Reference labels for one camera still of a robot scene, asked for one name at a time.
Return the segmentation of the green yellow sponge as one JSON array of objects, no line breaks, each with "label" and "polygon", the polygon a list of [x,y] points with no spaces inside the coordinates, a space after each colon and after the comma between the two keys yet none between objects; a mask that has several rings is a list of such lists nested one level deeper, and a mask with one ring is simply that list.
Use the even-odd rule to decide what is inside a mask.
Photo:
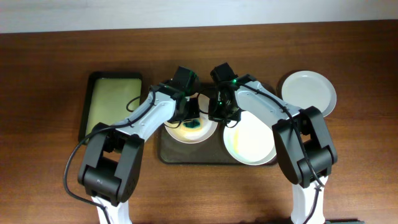
[{"label": "green yellow sponge", "polygon": [[201,127],[201,122],[199,119],[194,119],[183,123],[183,126],[188,129],[197,129]]}]

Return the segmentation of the pink plastic plate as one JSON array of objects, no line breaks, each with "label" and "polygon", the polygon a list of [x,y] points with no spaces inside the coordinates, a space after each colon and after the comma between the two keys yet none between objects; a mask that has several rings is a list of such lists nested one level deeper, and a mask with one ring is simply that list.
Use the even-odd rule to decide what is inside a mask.
[{"label": "pink plastic plate", "polygon": [[197,129],[188,129],[183,126],[183,121],[180,125],[165,122],[166,131],[177,141],[185,144],[196,144],[207,140],[217,129],[218,123],[208,119],[208,115],[200,112],[200,117],[197,118],[201,122],[201,127]]}]

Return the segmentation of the cream plastic plate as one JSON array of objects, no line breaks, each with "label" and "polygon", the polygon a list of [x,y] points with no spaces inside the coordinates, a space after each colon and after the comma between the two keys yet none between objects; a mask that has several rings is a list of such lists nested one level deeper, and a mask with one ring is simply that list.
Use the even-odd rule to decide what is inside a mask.
[{"label": "cream plastic plate", "polygon": [[248,111],[241,113],[235,127],[224,128],[223,142],[229,154],[242,164],[259,166],[276,158],[271,128]]}]

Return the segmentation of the white grey plastic plate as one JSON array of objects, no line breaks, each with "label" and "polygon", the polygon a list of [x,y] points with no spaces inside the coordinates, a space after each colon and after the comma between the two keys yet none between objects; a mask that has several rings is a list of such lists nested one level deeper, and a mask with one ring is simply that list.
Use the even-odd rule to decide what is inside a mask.
[{"label": "white grey plastic plate", "polygon": [[285,102],[303,109],[314,106],[324,117],[332,113],[337,102],[332,83],[323,75],[309,70],[288,75],[280,84],[279,95]]}]

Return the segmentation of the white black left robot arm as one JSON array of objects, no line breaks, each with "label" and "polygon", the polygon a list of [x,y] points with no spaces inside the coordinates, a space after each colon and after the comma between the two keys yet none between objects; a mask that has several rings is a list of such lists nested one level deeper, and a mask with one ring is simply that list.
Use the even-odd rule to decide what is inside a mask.
[{"label": "white black left robot arm", "polygon": [[139,180],[144,143],[165,122],[190,119],[196,84],[152,86],[145,102],[114,125],[98,123],[86,144],[78,182],[98,209],[101,223],[130,223],[128,200]]}]

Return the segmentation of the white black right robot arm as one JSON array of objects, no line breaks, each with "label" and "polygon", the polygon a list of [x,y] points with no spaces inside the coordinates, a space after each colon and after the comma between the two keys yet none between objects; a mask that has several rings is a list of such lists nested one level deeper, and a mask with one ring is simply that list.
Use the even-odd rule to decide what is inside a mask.
[{"label": "white black right robot arm", "polygon": [[326,223],[324,188],[338,156],[321,111],[282,101],[252,76],[214,83],[210,119],[239,121],[241,112],[248,111],[271,127],[279,167],[293,187],[290,221]]}]

